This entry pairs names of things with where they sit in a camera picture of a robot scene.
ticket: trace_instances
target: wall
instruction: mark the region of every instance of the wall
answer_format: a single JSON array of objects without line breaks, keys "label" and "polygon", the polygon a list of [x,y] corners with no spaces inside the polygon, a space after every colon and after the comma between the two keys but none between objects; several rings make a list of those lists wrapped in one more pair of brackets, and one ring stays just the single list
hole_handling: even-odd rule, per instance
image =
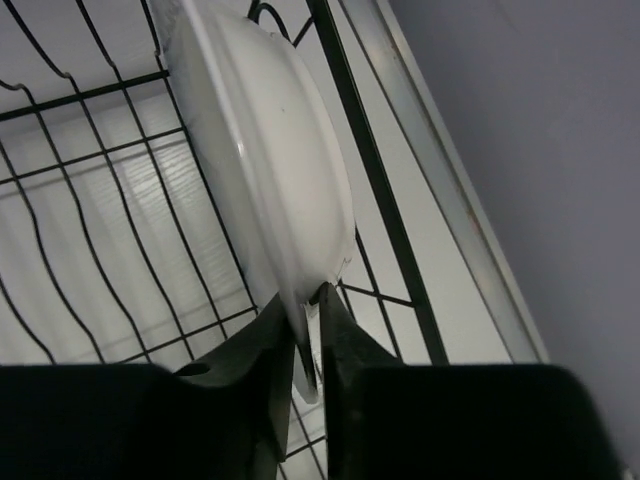
[{"label": "wall", "polygon": [[640,469],[640,3],[392,5],[552,360]]}]

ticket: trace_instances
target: white bowl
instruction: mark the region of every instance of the white bowl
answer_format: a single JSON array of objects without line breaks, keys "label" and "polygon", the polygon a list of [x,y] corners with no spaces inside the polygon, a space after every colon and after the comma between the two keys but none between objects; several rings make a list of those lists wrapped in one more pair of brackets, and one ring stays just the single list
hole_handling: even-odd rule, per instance
[{"label": "white bowl", "polygon": [[249,288],[259,306],[280,293],[313,376],[303,305],[339,279],[355,238],[347,172],[320,93],[279,34],[210,0],[153,7],[180,110]]}]

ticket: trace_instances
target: gray surface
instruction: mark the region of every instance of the gray surface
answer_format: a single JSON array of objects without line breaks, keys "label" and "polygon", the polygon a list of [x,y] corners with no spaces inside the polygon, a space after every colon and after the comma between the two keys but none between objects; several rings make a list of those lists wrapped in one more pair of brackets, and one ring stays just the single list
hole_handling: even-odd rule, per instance
[{"label": "gray surface", "polygon": [[640,3],[392,2],[552,361],[640,469]]}]

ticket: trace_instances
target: dish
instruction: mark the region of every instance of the dish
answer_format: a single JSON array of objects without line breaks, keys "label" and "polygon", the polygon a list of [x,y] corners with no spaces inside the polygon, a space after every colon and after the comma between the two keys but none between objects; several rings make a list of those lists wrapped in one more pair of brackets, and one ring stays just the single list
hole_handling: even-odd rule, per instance
[{"label": "dish", "polygon": [[294,331],[294,383],[315,398],[304,305],[351,259],[347,172],[320,93],[293,46],[223,5],[157,1],[176,99],[256,303],[276,293]]}]

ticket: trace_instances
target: dish rack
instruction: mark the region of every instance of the dish rack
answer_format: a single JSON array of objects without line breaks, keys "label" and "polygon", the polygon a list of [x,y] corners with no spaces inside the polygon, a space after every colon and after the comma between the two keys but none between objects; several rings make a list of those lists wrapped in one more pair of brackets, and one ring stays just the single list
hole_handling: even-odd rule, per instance
[{"label": "dish rack", "polygon": [[[307,0],[302,14],[288,2],[287,17],[268,3],[231,3],[294,46],[321,51],[335,81],[331,94],[344,108],[336,129],[346,121],[353,134],[367,211],[362,218],[356,205],[357,254],[338,284],[342,301],[396,357],[447,364],[415,240],[332,15],[339,7]],[[69,1],[48,16],[47,5],[0,7],[4,38],[20,39],[3,47],[0,63],[0,363],[154,362],[177,370],[255,318],[256,304],[146,1]],[[428,195],[416,171],[413,181]],[[382,252],[378,260],[368,240]],[[498,352],[492,360],[510,361],[487,328],[489,350]],[[317,337],[317,322],[311,329]],[[322,406],[294,392],[292,413],[279,474],[326,478]]]}]

